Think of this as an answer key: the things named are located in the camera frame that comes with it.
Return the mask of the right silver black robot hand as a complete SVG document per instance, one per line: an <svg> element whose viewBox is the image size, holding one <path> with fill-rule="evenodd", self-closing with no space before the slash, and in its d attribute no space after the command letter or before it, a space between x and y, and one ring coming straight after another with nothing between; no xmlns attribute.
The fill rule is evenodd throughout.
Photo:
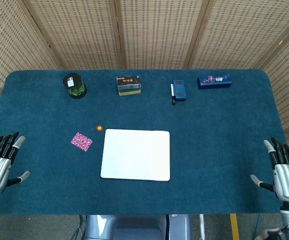
<svg viewBox="0 0 289 240"><path fill-rule="evenodd" d="M251 180L260 188L276 194L282 202L289 202L289 146L282 144L275 137L271 141L263 141L273 172L273 183L265 183L254 174L250 175Z"/></svg>

